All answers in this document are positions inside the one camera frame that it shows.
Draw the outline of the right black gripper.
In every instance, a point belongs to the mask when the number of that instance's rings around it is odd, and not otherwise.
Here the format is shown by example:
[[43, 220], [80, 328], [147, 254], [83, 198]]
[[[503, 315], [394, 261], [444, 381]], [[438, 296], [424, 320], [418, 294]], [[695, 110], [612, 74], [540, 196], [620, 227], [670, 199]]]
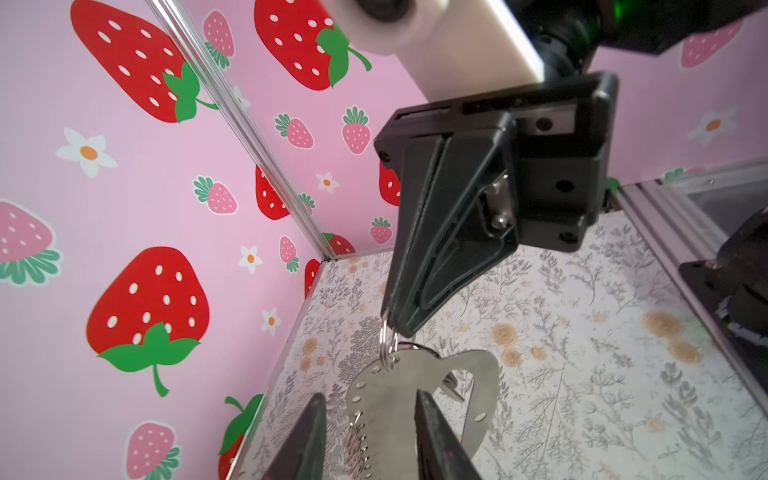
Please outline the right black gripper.
[[374, 144], [401, 183], [383, 304], [394, 332], [414, 336], [521, 245], [579, 248], [603, 202], [618, 93], [598, 72], [392, 115]]

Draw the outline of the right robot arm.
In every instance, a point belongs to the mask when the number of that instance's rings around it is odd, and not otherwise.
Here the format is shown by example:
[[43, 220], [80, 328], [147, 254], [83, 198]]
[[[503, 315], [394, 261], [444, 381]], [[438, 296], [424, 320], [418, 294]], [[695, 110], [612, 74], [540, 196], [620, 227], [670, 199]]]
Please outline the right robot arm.
[[382, 304], [414, 336], [457, 292], [520, 246], [573, 252], [599, 217], [619, 82], [589, 73], [602, 45], [661, 54], [763, 10], [763, 1], [506, 1], [542, 82], [451, 93], [396, 111], [374, 146], [401, 186]]

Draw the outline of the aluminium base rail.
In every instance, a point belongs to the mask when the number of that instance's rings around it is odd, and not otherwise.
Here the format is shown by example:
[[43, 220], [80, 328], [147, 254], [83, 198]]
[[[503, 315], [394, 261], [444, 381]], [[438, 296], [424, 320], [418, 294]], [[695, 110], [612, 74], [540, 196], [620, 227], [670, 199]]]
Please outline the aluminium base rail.
[[720, 247], [750, 216], [763, 209], [767, 211], [766, 159], [626, 185], [612, 196], [648, 242], [754, 399], [765, 408], [767, 388], [760, 387], [738, 358], [733, 340], [717, 331], [717, 318], [695, 297], [682, 279], [679, 266], [713, 260]]

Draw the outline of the left aluminium corner post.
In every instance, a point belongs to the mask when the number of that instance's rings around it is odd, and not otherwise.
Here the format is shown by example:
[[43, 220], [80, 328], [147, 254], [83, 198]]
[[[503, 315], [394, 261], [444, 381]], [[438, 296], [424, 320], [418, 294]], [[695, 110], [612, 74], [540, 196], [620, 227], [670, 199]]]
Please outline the left aluminium corner post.
[[227, 79], [213, 59], [204, 50], [203, 38], [179, 1], [148, 0], [148, 6], [162, 28], [190, 63], [210, 97], [227, 123], [248, 152], [253, 162], [265, 174], [290, 211], [302, 233], [325, 260], [338, 257], [325, 240], [321, 229], [301, 205], [298, 193], [273, 155], [258, 128], [251, 121], [246, 108], [237, 99]]

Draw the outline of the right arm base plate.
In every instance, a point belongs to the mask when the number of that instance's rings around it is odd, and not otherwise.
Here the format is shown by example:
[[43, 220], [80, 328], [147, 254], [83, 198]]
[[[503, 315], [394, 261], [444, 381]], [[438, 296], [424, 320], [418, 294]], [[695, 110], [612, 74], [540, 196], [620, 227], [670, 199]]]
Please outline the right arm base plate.
[[767, 388], [767, 211], [750, 216], [713, 260], [679, 266], [717, 331], [731, 338], [738, 358]]

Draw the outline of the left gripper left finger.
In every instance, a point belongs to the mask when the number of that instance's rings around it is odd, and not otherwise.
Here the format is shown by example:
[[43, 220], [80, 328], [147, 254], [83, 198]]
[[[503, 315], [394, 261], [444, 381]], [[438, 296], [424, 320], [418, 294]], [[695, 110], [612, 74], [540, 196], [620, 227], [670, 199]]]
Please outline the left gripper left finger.
[[326, 399], [315, 393], [308, 401], [263, 480], [321, 480], [326, 451]]

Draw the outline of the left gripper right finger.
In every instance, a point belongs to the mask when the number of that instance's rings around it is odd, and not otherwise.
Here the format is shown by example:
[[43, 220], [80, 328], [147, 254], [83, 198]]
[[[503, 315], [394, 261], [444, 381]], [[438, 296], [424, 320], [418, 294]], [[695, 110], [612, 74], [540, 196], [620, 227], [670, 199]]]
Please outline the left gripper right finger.
[[481, 479], [430, 393], [417, 391], [414, 419], [420, 480]]

